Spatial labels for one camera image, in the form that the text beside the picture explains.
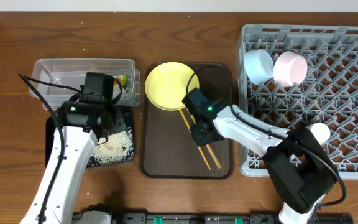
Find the green orange snack wrapper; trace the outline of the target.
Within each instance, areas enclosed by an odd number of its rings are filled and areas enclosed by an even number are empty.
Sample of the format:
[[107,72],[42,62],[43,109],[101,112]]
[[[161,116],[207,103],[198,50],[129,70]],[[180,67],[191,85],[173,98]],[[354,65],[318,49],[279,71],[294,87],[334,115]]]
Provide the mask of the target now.
[[115,79],[119,80],[119,83],[123,88],[126,88],[127,85],[127,75],[118,75],[114,77]]

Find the rice food scraps pile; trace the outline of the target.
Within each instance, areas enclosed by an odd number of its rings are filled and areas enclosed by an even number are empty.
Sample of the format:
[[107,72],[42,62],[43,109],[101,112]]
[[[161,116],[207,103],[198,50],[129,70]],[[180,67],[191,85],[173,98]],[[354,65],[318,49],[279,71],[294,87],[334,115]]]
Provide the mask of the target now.
[[110,135],[108,141],[101,138],[92,153],[87,167],[106,166],[128,162],[134,158],[134,136],[132,129]]

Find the light blue bowl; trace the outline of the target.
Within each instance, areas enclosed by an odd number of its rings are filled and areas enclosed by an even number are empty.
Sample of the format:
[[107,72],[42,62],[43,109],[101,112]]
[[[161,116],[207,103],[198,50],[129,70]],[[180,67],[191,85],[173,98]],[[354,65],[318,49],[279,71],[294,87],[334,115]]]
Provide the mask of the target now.
[[263,84],[273,77],[273,60],[264,49],[246,52],[243,62],[245,73],[253,84]]

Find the pink white bowl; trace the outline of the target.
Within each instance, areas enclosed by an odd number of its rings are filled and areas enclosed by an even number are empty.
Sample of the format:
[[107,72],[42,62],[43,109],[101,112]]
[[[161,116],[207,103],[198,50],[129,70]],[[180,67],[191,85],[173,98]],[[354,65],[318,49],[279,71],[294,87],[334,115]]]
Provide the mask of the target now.
[[308,65],[306,59],[291,51],[282,53],[273,67],[273,79],[282,87],[299,85],[306,77]]

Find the white cup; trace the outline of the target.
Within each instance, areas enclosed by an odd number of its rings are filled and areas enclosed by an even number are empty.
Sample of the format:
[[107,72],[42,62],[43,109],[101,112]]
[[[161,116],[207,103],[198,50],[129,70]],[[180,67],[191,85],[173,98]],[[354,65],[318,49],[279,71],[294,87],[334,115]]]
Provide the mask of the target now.
[[322,146],[331,136],[331,132],[328,126],[324,123],[314,123],[306,127],[311,131],[313,136]]

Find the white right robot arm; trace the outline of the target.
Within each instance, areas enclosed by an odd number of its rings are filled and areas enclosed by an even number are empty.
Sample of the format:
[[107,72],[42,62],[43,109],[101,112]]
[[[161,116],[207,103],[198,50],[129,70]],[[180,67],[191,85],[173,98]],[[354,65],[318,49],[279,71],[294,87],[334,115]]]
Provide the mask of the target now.
[[290,131],[243,112],[230,100],[207,99],[198,88],[182,102],[195,117],[190,126],[198,146],[232,139],[260,156],[284,201],[277,223],[312,223],[316,212],[346,198],[339,172],[322,148],[329,136],[323,123]]

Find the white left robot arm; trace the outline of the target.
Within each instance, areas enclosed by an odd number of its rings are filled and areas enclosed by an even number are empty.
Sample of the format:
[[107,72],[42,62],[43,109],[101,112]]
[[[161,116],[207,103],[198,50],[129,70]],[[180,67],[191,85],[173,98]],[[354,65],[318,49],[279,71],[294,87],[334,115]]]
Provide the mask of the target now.
[[73,208],[83,174],[88,167],[113,165],[134,158],[131,111],[115,106],[115,121],[108,138],[98,139],[94,131],[65,126],[47,137],[50,151],[37,194],[22,223],[114,223],[113,212],[92,205],[75,214]]

